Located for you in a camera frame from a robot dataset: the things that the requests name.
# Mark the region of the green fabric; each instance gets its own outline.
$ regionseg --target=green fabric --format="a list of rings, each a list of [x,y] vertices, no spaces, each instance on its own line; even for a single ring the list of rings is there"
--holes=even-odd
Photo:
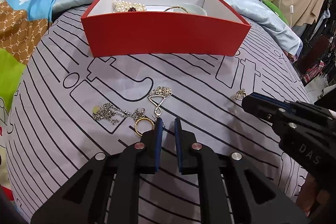
[[[288,26],[289,23],[287,21],[287,19],[285,18],[284,14],[280,11],[280,9],[274,5],[272,2],[268,1],[268,0],[263,0],[262,1],[268,8],[270,8],[273,12],[275,12],[276,14],[278,14],[278,16],[281,18],[281,20],[283,22],[285,22]]]
[[[4,100],[8,112],[11,109],[14,93],[25,68],[25,65],[18,62],[6,50],[0,48],[0,97]]]

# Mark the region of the bracelet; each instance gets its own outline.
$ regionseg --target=bracelet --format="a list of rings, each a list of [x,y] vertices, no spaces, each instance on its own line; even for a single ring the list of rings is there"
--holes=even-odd
[[[164,10],[164,12],[166,12],[166,11],[168,11],[168,10],[170,10],[170,9],[174,9],[174,8],[180,8],[180,9],[182,9],[183,11],[185,11],[187,14],[189,14],[188,11],[187,11],[187,9],[184,8],[184,7],[181,7],[181,6],[173,6],[173,7],[169,7],[169,8],[167,8],[166,10]]]
[[[154,127],[155,127],[154,122],[153,122],[151,119],[149,119],[149,118],[142,117],[142,118],[138,119],[138,120],[135,122],[135,124],[134,124],[134,129],[135,129],[135,132],[136,132],[140,137],[142,137],[142,134],[137,130],[137,127],[138,127],[138,124],[139,124],[140,121],[148,121],[148,122],[150,122],[150,123],[152,124],[152,130],[153,130]]]

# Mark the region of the cartoon print blanket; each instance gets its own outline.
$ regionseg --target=cartoon print blanket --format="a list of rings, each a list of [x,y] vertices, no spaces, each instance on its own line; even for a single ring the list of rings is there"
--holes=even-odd
[[[0,0],[0,145],[12,98],[29,58],[47,31],[55,0]]]

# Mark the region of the red box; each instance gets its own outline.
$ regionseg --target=red box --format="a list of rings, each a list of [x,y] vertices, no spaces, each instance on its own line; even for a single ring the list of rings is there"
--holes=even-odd
[[[145,12],[115,12],[114,0],[95,0],[81,17],[94,57],[194,53],[233,56],[251,26],[224,0],[124,0]],[[196,4],[207,16],[162,12]]]

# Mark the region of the bed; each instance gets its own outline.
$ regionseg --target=bed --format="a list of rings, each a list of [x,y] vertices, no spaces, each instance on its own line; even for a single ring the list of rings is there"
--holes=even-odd
[[[112,125],[92,119],[92,108],[112,102],[133,112],[154,110],[146,98],[157,86],[172,88],[162,107],[161,168],[143,175],[139,223],[200,222],[197,177],[176,165],[174,118],[215,152],[240,151],[295,200],[307,172],[283,153],[270,125],[234,99],[239,89],[279,100],[309,102],[279,45],[299,40],[258,0],[225,0],[251,24],[233,57],[148,54],[93,58],[80,16],[93,0],[57,0],[54,22],[23,73],[3,132],[9,180],[27,221],[88,159],[116,154],[139,137],[128,118]]]

